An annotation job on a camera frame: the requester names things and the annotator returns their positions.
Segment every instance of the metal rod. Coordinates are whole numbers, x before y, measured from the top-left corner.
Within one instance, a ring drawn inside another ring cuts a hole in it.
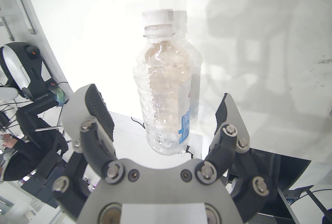
[[[57,130],[57,129],[61,129],[61,128],[63,128],[62,125],[59,125],[59,126],[53,126],[53,127],[48,127],[48,128],[39,128],[39,129],[35,129],[35,132],[48,131],[48,130]]]
[[[310,191],[309,189],[306,190],[308,196],[311,197],[313,202],[316,203],[317,207],[323,212],[323,214],[326,216],[328,221],[332,223],[332,215],[329,213],[329,211],[324,207],[324,205],[319,201],[319,199]]]

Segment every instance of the white table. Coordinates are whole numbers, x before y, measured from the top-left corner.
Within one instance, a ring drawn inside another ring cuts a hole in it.
[[[132,76],[143,48],[142,11],[186,10],[203,58],[199,117],[211,136],[229,92],[251,146],[332,162],[332,7],[320,0],[31,0],[75,91],[95,83],[108,109],[141,118]]]

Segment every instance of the wire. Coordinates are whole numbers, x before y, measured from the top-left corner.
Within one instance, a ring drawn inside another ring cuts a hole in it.
[[[186,153],[189,153],[189,154],[191,154],[191,159],[193,159],[193,153],[189,152],[189,148],[190,148],[190,146],[188,146],[188,145],[187,145],[187,148],[186,148]]]
[[[332,189],[321,189],[321,190],[313,191],[312,193],[314,193],[314,192],[321,192],[321,191],[332,191]],[[301,196],[299,199],[295,200],[295,201],[292,203],[292,205],[293,205],[296,201],[300,200],[301,198],[304,198],[304,197],[307,196],[307,195],[308,195],[308,194],[305,194],[305,195]]]
[[[7,128],[15,127],[15,126],[17,126],[17,125],[19,125],[19,124],[15,124],[15,125],[13,125],[13,126],[9,126],[9,127],[7,127]]]
[[[17,106],[17,102],[16,102],[15,98],[13,98],[13,101],[15,101],[15,103],[16,103],[16,107],[18,108],[18,106]]]
[[[28,101],[22,101],[22,102],[17,102],[17,103],[5,103],[5,104],[1,104],[1,106],[5,106],[5,105],[10,105],[10,104],[20,104],[20,103],[27,103],[27,102],[31,102],[31,100],[28,100]]]
[[[132,119],[132,121],[137,122],[139,125],[141,125],[145,129],[144,122],[142,124],[142,123],[138,122],[137,120],[134,120],[132,117],[130,117],[130,118]]]

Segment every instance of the white bottle cap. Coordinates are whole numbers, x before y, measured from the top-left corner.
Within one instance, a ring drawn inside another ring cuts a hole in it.
[[[171,24],[174,20],[173,9],[163,9],[144,12],[144,26]]]

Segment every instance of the black jacket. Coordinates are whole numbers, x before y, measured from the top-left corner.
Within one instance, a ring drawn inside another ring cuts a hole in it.
[[[4,181],[21,180],[37,168],[47,153],[47,151],[38,148],[33,142],[24,142],[21,139],[17,139],[13,149],[17,153],[12,156],[7,165],[3,176]]]

